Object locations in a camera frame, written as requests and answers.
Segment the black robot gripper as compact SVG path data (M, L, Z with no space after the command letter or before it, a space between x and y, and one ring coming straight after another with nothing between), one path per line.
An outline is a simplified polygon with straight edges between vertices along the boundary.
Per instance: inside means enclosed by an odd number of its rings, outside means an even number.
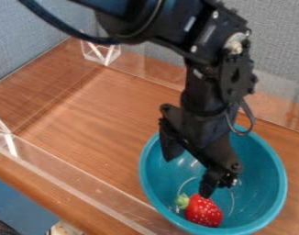
M184 108L162 104L158 108L158 140L166 162L184 151L208 169L201 177L198 194L209 198L218 188L236 185L242 164L232 149L226 111L198 116Z

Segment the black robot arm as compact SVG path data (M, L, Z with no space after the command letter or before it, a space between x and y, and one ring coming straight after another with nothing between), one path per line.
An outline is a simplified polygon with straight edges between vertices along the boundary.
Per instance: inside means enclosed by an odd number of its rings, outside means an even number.
M69 36L102 45L145 41L176 52L186 67L180 105L160 106L158 140L169 162L188 151L205 167L198 193L209 197L232 187L242 164L230 134L250 130L233 126L237 111L253 119L245 96L254 92L257 76L249 58L246 21L217 0L68 0L94 10L108 35L84 34L36 0L18 2Z

